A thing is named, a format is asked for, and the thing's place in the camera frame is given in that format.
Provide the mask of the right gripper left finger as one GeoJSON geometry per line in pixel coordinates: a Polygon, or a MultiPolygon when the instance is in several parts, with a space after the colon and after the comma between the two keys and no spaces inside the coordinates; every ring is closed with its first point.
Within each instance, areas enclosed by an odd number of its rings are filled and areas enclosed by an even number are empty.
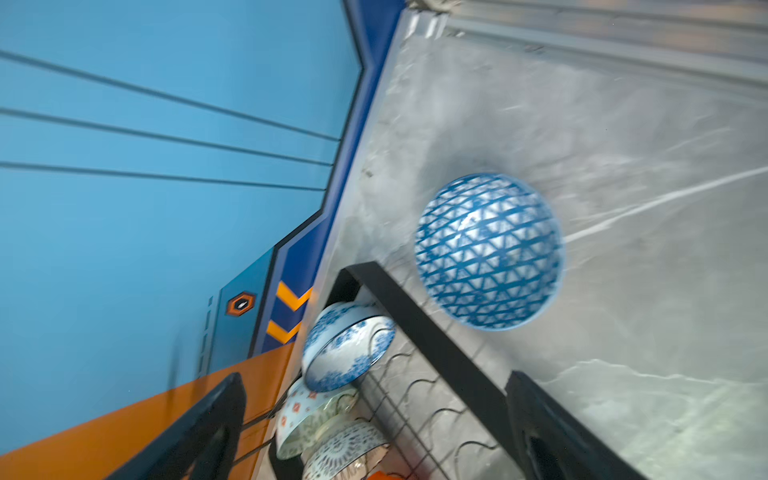
{"type": "Polygon", "coordinates": [[[111,479],[226,479],[247,403],[239,373],[228,375],[111,479]]]}

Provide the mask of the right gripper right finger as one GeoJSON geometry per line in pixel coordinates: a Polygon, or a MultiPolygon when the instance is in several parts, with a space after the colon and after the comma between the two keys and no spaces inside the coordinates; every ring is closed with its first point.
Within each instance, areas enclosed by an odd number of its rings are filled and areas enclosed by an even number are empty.
{"type": "Polygon", "coordinates": [[[528,479],[644,480],[522,371],[505,388],[517,462],[528,479]]]}

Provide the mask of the green patterned bowl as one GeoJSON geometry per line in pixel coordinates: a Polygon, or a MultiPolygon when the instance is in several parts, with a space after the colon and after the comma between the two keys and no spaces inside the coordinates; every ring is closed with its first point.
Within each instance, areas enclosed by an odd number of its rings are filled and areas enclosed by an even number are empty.
{"type": "Polygon", "coordinates": [[[350,411],[357,400],[358,390],[352,385],[315,392],[303,378],[297,379],[276,417],[276,457],[288,460],[312,450],[327,424],[350,411]]]}

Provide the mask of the white lattice bowl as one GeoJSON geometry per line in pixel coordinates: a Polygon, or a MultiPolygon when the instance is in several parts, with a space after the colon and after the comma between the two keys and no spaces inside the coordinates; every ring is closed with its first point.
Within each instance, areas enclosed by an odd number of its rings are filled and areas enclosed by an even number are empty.
{"type": "Polygon", "coordinates": [[[367,479],[389,451],[384,434],[366,420],[352,420],[326,434],[305,463],[304,480],[367,479]]]}

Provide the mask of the orange bowl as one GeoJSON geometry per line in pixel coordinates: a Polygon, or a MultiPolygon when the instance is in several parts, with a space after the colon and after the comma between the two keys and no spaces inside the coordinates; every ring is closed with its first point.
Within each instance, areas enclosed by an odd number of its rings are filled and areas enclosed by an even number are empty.
{"type": "Polygon", "coordinates": [[[383,471],[374,472],[367,480],[402,480],[400,477],[383,471]]]}

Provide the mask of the blue floral bowl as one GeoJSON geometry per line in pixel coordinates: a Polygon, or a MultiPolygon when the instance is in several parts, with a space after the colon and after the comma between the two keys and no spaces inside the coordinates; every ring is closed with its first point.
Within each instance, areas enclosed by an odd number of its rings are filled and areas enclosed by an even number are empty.
{"type": "Polygon", "coordinates": [[[385,355],[395,336],[395,322],[377,305],[331,304],[320,312],[304,344],[307,388],[321,393],[352,383],[385,355]]]}

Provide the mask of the blue triangle pattern bowl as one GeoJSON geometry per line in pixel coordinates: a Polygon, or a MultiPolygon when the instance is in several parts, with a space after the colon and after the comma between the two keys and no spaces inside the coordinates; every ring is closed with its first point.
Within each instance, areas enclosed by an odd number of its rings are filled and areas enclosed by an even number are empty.
{"type": "Polygon", "coordinates": [[[544,197],[497,173],[442,187],[419,219],[414,253],[429,297],[482,331],[534,320],[554,301],[565,271],[563,236],[544,197]]]}

